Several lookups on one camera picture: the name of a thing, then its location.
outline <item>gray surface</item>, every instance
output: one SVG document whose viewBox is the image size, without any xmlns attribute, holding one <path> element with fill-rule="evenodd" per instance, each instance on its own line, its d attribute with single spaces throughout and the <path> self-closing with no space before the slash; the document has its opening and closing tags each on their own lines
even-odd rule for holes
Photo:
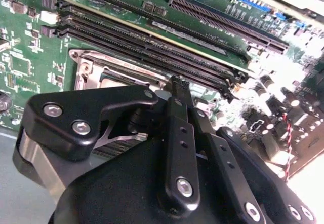
<svg viewBox="0 0 324 224">
<path fill-rule="evenodd" d="M 15 139 L 0 129 L 0 223 L 47 224 L 55 205 L 48 191 L 21 175 L 12 162 Z"/>
</svg>

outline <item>bracket hole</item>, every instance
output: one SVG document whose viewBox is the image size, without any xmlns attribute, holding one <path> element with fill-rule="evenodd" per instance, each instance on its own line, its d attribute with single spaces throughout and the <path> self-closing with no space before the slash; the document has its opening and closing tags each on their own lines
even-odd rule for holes
<svg viewBox="0 0 324 224">
<path fill-rule="evenodd" d="M 187 149 L 187 148 L 188 148 L 188 145 L 187 145 L 187 143 L 186 143 L 186 142 L 184 142 L 184 141 L 181 141 L 181 142 L 180 142 L 180 144 L 181 144 L 181 146 L 182 146 L 183 148 L 185 148 L 185 149 Z"/>
<path fill-rule="evenodd" d="M 231 163 L 231 162 L 227 162 L 227 165 L 231 168 L 231 169 L 234 169 L 234 165 Z"/>
<path fill-rule="evenodd" d="M 223 151 L 227 151 L 227 149 L 226 149 L 224 146 L 220 145 L 219 147 L 220 147 Z"/>
<path fill-rule="evenodd" d="M 187 130 L 186 130 L 186 128 L 184 128 L 184 127 L 181 127 L 180 130 L 181 130 L 181 132 L 184 133 L 184 134 L 187 133 Z"/>
</svg>

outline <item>silver screw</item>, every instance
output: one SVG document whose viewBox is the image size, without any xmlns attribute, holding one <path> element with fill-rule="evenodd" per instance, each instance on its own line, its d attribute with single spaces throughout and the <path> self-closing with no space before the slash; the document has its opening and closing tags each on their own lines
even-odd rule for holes
<svg viewBox="0 0 324 224">
<path fill-rule="evenodd" d="M 197 112 L 198 112 L 198 115 L 199 116 L 201 116 L 201 117 L 204 117 L 205 116 L 205 114 L 202 111 L 198 110 Z"/>
<path fill-rule="evenodd" d="M 181 101 L 179 101 L 178 99 L 175 99 L 174 101 L 176 102 L 177 105 L 182 106 Z"/>
<path fill-rule="evenodd" d="M 193 194 L 191 184 L 185 179 L 179 179 L 177 181 L 177 188 L 184 197 L 190 197 Z"/>
<path fill-rule="evenodd" d="M 0 111 L 6 111 L 8 109 L 8 104 L 0 101 Z"/>
<path fill-rule="evenodd" d="M 314 221 L 314 216 L 310 213 L 309 210 L 307 210 L 304 206 L 301 206 L 302 208 L 302 211 L 304 212 L 305 216 L 311 220 L 311 221 Z"/>
<path fill-rule="evenodd" d="M 87 135 L 91 131 L 90 125 L 83 121 L 74 122 L 72 129 L 75 131 L 75 133 L 80 135 Z"/>
<path fill-rule="evenodd" d="M 63 113 L 62 108 L 55 104 L 46 105 L 43 109 L 44 113 L 50 117 L 58 117 Z"/>
<path fill-rule="evenodd" d="M 149 98 L 153 98 L 153 95 L 150 91 L 145 91 L 144 94 L 145 94 L 145 96 L 147 96 Z"/>
<path fill-rule="evenodd" d="M 233 132 L 230 131 L 229 129 L 226 130 L 226 134 L 229 136 L 229 137 L 233 137 Z"/>
<path fill-rule="evenodd" d="M 250 202 L 246 202 L 245 204 L 245 210 L 247 211 L 247 214 L 255 221 L 259 222 L 261 220 L 261 215 L 258 209 L 251 204 Z"/>
<path fill-rule="evenodd" d="M 289 206 L 289 210 L 291 212 L 291 214 L 293 215 L 294 218 L 296 218 L 297 220 L 301 220 L 302 217 L 300 216 L 300 214 L 298 213 L 298 211 L 292 207 L 292 206 Z"/>
<path fill-rule="evenodd" d="M 20 119 L 11 119 L 11 123 L 15 126 L 19 125 L 20 124 Z"/>
</svg>

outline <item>motherboard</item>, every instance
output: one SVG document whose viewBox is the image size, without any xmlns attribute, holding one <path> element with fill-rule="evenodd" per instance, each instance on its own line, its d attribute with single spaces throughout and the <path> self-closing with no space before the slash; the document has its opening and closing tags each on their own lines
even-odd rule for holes
<svg viewBox="0 0 324 224">
<path fill-rule="evenodd" d="M 281 0 L 1 0 L 0 125 L 18 131 L 38 93 L 140 84 L 168 98 L 177 76 L 215 130 L 295 173 L 324 150 L 323 15 Z"/>
</svg>

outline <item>red and black wire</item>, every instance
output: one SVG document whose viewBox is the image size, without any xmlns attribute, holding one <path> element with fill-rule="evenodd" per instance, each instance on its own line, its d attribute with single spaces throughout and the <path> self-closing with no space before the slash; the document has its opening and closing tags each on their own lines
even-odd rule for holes
<svg viewBox="0 0 324 224">
<path fill-rule="evenodd" d="M 292 125 L 289 122 L 288 118 L 287 118 L 287 113 L 284 113 L 282 115 L 283 120 L 285 121 L 286 125 L 287 125 L 287 152 L 288 152 L 288 160 L 285 166 L 285 182 L 287 183 L 289 180 L 289 169 L 290 169 L 290 156 L 292 153 Z"/>
</svg>

